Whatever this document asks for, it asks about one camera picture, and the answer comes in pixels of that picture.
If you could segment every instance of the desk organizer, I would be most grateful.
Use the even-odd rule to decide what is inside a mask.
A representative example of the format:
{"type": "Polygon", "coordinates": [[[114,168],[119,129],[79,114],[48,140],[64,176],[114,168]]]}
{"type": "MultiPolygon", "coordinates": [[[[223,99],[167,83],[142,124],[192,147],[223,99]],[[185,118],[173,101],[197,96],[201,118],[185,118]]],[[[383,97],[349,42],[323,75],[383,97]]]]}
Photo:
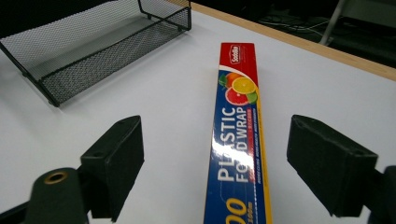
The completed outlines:
{"type": "Polygon", "coordinates": [[[20,0],[0,8],[0,49],[54,106],[191,28],[187,0],[20,0]]]}

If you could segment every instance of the white table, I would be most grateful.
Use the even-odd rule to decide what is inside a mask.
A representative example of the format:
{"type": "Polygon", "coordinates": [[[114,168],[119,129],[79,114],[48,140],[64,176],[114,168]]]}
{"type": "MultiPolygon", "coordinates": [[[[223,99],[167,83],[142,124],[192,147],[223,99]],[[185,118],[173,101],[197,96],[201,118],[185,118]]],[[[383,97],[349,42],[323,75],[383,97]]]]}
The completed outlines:
{"type": "MultiPolygon", "coordinates": [[[[192,30],[52,107],[0,55],[0,211],[29,200],[49,170],[78,168],[114,122],[141,115],[145,163],[118,223],[202,223],[220,42],[253,42],[274,223],[366,223],[330,217],[287,163],[290,118],[334,127],[395,164],[396,82],[204,14],[192,30]]],[[[109,219],[91,223],[109,223],[109,219]]]]}

